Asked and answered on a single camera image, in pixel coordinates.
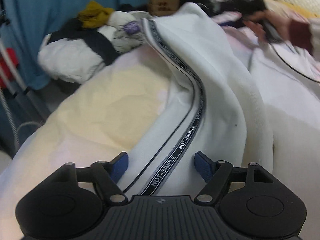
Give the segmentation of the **person's right hand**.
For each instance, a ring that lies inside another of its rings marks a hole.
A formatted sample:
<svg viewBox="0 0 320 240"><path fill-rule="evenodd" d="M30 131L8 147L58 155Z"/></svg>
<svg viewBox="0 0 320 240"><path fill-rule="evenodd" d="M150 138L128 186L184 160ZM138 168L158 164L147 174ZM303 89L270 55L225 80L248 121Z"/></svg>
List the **person's right hand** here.
<svg viewBox="0 0 320 240"><path fill-rule="evenodd" d="M259 41L266 42L268 27L274 29L282 40L288 41L290 39L289 27L291 21L292 20L288 17L278 15L269 10L264 10L246 16L243 23L255 33Z"/></svg>

